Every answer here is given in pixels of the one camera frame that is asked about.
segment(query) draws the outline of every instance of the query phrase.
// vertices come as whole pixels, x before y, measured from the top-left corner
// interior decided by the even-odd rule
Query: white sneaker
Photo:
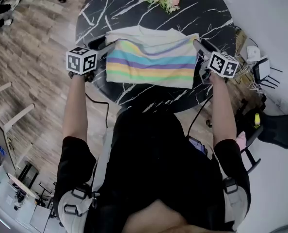
[[[16,0],[15,1],[15,3],[14,4],[12,4],[12,6],[11,6],[11,11],[13,11],[16,7],[17,7],[17,5],[20,3],[20,0]]]
[[[12,24],[12,22],[13,22],[12,19],[8,19],[8,20],[4,21],[4,25],[9,26]]]

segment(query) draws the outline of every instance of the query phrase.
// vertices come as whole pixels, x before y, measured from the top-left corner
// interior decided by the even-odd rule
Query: strap buckle
[[[71,214],[71,215],[76,215],[76,216],[82,216],[82,213],[79,214],[76,205],[72,205],[72,204],[66,204],[64,206],[64,212],[66,214]]]
[[[76,186],[76,188],[72,191],[72,195],[78,199],[84,200],[89,194],[90,186],[88,184],[82,184]]]
[[[99,197],[100,194],[98,192],[92,192],[92,202],[91,202],[91,206],[92,208],[97,208],[97,197]]]
[[[235,179],[231,177],[227,177],[226,179],[224,179],[223,183],[224,183],[224,190],[228,195],[235,193],[238,190],[237,182],[235,181]]]

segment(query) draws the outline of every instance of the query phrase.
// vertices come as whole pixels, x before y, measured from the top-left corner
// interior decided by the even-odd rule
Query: hand
[[[211,75],[210,75],[209,79],[210,79],[212,85],[218,84],[218,83],[224,83],[224,79],[212,71],[211,71]]]

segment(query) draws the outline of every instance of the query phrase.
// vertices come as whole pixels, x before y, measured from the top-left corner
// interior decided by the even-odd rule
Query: striped towel
[[[197,62],[193,41],[198,35],[138,29],[141,33],[115,31],[107,36],[107,43],[117,40],[107,57],[107,81],[192,88]]]

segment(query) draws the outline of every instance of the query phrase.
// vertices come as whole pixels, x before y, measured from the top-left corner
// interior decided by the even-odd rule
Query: round table
[[[235,54],[235,28],[223,0],[181,0],[180,10],[167,14],[160,6],[144,0],[86,0],[76,26],[76,44],[85,46],[107,31],[141,25],[155,30],[199,33],[221,51]],[[199,77],[200,58],[195,68],[192,89],[169,88],[151,84],[113,83],[106,81],[106,65],[101,63],[93,84],[113,102],[142,112],[159,110],[173,113],[190,109],[211,95],[211,85]]]

